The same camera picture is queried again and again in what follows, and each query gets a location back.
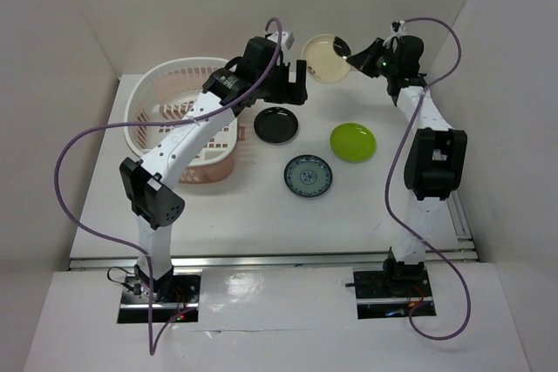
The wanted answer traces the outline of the cream plate with dark patch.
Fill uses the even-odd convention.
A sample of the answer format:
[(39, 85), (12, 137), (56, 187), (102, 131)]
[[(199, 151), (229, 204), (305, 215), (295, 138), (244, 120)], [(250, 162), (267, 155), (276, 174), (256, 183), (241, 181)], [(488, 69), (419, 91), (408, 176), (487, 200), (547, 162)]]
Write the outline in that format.
[(318, 83), (338, 83), (350, 72), (350, 65), (334, 51), (335, 38), (332, 34), (320, 34), (303, 47), (302, 60), (306, 62), (309, 75)]

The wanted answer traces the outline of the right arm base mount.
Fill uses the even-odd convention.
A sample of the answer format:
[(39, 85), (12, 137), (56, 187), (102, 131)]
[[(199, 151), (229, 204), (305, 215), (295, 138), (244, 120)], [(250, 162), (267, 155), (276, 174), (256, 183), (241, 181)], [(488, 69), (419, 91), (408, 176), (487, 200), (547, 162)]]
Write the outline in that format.
[(354, 291), (359, 320), (404, 318), (413, 308), (415, 316), (437, 315), (427, 272), (414, 284), (388, 286), (383, 278), (380, 271), (354, 271), (345, 284)]

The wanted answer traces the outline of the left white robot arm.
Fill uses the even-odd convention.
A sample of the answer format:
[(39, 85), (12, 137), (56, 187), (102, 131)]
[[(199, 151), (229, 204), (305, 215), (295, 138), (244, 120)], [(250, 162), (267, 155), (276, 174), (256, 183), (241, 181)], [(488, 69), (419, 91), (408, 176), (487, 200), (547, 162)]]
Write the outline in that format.
[(305, 64), (296, 63), (296, 79), (282, 60), (291, 35), (283, 30), (249, 39), (242, 56), (213, 71), (176, 126), (143, 157), (119, 166), (126, 197), (139, 226), (139, 257), (134, 272), (152, 301), (172, 291), (171, 232), (186, 203), (174, 192), (183, 172), (203, 147), (248, 107), (261, 99), (273, 104), (303, 105)]

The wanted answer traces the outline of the black plate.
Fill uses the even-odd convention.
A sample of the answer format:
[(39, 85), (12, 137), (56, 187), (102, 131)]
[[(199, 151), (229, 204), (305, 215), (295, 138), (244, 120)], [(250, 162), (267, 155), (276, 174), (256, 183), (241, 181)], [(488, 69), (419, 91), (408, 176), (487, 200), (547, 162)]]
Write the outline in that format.
[(298, 133), (299, 122), (294, 112), (283, 107), (269, 107), (259, 112), (253, 123), (256, 136), (265, 143), (280, 145)]

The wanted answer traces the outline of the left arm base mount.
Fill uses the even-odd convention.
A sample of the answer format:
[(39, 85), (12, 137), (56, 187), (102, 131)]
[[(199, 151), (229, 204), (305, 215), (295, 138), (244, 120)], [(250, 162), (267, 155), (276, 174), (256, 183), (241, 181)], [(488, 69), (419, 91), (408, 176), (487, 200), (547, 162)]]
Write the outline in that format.
[[(123, 280), (117, 280), (117, 282), (122, 286), (117, 323), (147, 323), (148, 289), (141, 284), (138, 278), (130, 274), (126, 274)], [(153, 322), (165, 323), (181, 311), (185, 311), (185, 313), (177, 317), (175, 322), (197, 322), (199, 320), (200, 292), (200, 273), (175, 275), (169, 288), (160, 291), (160, 295), (154, 296)]]

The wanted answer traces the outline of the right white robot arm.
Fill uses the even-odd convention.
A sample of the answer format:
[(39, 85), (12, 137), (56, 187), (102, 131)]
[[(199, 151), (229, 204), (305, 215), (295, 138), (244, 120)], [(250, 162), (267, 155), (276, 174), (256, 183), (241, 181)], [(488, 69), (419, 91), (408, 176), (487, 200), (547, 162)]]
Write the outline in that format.
[(467, 135), (452, 128), (433, 103), (425, 77), (419, 71), (424, 43), (419, 37), (376, 38), (348, 63), (370, 78), (383, 77), (393, 104), (409, 125), (399, 150), (408, 191), (405, 212), (398, 219), (398, 238), (390, 247), (380, 275), (390, 295), (410, 296), (425, 279), (425, 257), (432, 225), (442, 204), (460, 184)]

